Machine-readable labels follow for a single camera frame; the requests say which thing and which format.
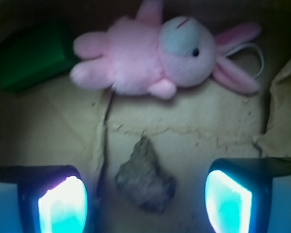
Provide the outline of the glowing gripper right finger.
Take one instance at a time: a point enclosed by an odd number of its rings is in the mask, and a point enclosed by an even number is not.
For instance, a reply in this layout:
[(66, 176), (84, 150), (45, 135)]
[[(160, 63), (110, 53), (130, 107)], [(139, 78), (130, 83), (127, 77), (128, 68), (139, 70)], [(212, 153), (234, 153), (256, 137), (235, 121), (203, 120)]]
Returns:
[(291, 157), (215, 160), (205, 204), (217, 233), (291, 233)]

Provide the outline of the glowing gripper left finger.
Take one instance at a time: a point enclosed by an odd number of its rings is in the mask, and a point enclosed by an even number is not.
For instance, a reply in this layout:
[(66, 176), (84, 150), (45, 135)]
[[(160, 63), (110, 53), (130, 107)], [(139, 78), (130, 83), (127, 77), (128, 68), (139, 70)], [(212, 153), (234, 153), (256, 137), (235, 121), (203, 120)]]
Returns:
[(0, 166), (0, 233), (81, 233), (87, 206), (74, 166)]

